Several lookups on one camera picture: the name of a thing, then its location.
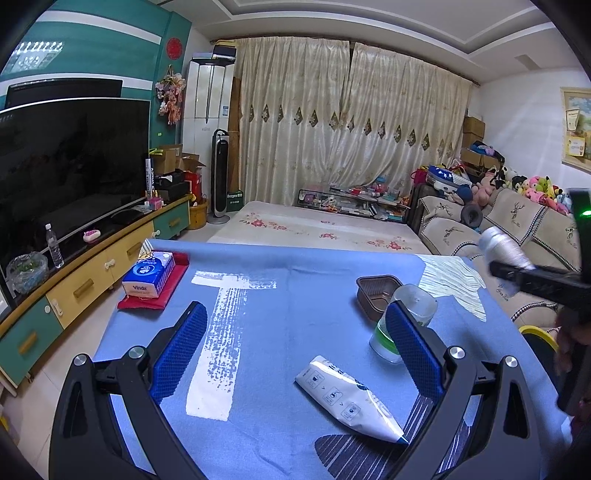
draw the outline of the yellow ring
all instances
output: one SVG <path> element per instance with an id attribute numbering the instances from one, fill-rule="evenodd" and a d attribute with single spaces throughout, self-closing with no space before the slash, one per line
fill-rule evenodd
<path id="1" fill-rule="evenodd" d="M 542 330 L 541 328 L 535 327 L 533 325 L 524 325 L 523 327 L 519 328 L 519 332 L 522 335 L 525 335 L 526 333 L 529 333 L 530 335 L 536 335 L 537 337 L 540 337 L 542 340 L 546 341 L 546 343 L 549 344 L 555 352 L 558 351 L 558 344 L 556 343 L 556 340 L 554 340 L 548 332 Z"/>

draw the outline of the blue tablecloth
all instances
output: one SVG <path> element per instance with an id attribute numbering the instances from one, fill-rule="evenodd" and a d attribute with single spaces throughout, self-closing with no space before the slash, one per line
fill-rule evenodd
<path id="1" fill-rule="evenodd" d="M 418 284 L 425 270 L 420 257 L 158 240 L 153 245 L 161 251 L 187 252 L 189 269 L 164 311 L 115 312 L 94 360 L 119 358 L 134 345 L 147 345 L 160 329 L 173 325 L 192 300 L 206 306 L 216 327 L 208 330 L 175 394 L 165 398 L 161 408 L 210 480 L 332 479 L 314 444 L 320 437 L 351 431 L 294 383 L 316 355 L 366 384 L 404 425 L 417 390 L 404 365 L 384 362 L 369 347 L 374 326 L 358 306 L 355 280 L 391 274 L 402 283 Z M 196 271 L 201 273 L 194 283 Z M 228 288 L 220 289 L 222 276 L 211 273 L 234 277 L 224 277 L 229 278 L 223 284 Z M 486 290 L 478 295 L 485 322 L 447 296 L 438 299 L 430 327 L 447 345 L 460 345 L 482 359 L 499 361 L 508 354 L 518 358 L 548 461 L 564 449 L 561 425 L 566 417 L 555 406 L 556 391 L 510 319 Z M 209 402 L 195 399 L 195 392 L 211 391 L 212 385 L 217 385 L 218 397 Z M 114 397 L 113 403 L 134 461 L 151 470 L 121 398 Z"/>

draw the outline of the green drawer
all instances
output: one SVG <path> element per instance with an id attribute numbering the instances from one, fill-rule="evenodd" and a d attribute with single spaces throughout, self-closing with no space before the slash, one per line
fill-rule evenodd
<path id="1" fill-rule="evenodd" d="M 155 238 L 169 240 L 189 226 L 189 203 L 182 203 L 154 219 Z"/>
<path id="2" fill-rule="evenodd" d="M 18 385 L 62 331 L 47 298 L 39 299 L 0 339 L 0 366 Z"/>

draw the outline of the ceiling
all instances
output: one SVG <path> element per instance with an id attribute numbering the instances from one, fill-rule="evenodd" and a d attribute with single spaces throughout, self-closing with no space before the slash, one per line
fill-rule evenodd
<path id="1" fill-rule="evenodd" d="M 529 0 L 152 0 L 208 39 L 256 35 L 341 38 L 391 48 L 483 83 L 578 67 Z"/>

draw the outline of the curtain rod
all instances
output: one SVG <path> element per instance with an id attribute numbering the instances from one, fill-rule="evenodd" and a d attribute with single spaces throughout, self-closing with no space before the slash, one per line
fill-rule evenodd
<path id="1" fill-rule="evenodd" d="M 264 37 L 302 37 L 302 38 L 315 38 L 315 39 L 323 39 L 324 38 L 326 40 L 342 40 L 342 41 L 348 41 L 348 42 L 351 42 L 352 43 L 352 45 L 350 47 L 351 51 L 353 51 L 353 49 L 355 48 L 355 44 L 356 43 L 362 43 L 363 45 L 368 45 L 370 47 L 377 47 L 377 48 L 381 48 L 383 50 L 393 51 L 393 52 L 396 52 L 396 53 L 400 53 L 402 55 L 407 55 L 409 57 L 413 57 L 413 58 L 418 59 L 418 60 L 422 60 L 423 62 L 428 63 L 429 65 L 434 65 L 434 66 L 436 66 L 436 67 L 438 67 L 440 69 L 443 69 L 443 70 L 445 70 L 447 72 L 453 73 L 454 75 L 457 75 L 457 76 L 463 78 L 464 80 L 468 80 L 469 82 L 472 82 L 477 87 L 480 86 L 480 83 L 477 82 L 476 80 L 471 79 L 469 77 L 466 77 L 465 75 L 462 75 L 462 74 L 460 74 L 458 72 L 454 72 L 453 70 L 450 70 L 449 68 L 444 67 L 443 65 L 439 65 L 439 64 L 437 64 L 437 63 L 435 63 L 435 62 L 433 62 L 431 60 L 426 60 L 426 59 L 423 59 L 421 57 L 417 57 L 415 54 L 411 54 L 411 53 L 406 52 L 406 51 L 394 50 L 393 48 L 384 47 L 383 45 L 379 45 L 379 44 L 375 44 L 375 43 L 368 43 L 365 40 L 363 40 L 363 41 L 362 40 L 354 40 L 352 38 L 346 38 L 346 37 L 315 37 L 313 35 L 301 35 L 301 34 L 269 34 L 269 35 L 242 35 L 242 36 L 232 37 L 232 38 L 218 38 L 216 40 L 212 40 L 211 43 L 212 44 L 215 44 L 215 43 L 217 43 L 218 41 L 221 41 L 221 40 L 239 40 L 241 38 L 264 38 Z"/>

